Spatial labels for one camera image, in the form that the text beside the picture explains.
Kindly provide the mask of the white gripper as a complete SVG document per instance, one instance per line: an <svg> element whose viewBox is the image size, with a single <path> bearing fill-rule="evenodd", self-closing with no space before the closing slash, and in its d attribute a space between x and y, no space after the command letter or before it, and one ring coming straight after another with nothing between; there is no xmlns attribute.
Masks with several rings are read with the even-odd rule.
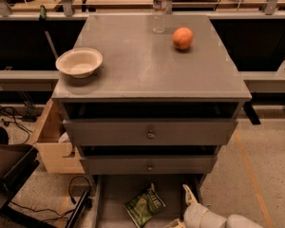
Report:
<svg viewBox="0 0 285 228"><path fill-rule="evenodd" d="M199 204L187 184L182 187L185 191L185 202L188 205L183 214L184 223L176 218L163 228L225 228L227 218L215 214L207 207Z"/></svg>

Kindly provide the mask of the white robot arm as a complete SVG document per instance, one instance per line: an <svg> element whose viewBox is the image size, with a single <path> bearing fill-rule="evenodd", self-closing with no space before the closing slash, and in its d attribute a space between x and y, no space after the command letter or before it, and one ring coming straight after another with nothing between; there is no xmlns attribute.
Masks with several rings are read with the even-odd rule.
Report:
<svg viewBox="0 0 285 228"><path fill-rule="evenodd" d="M183 219L176 218L162 228L263 228L256 222L237 214L228 218L213 213L200 204L190 187L184 184L187 208Z"/></svg>

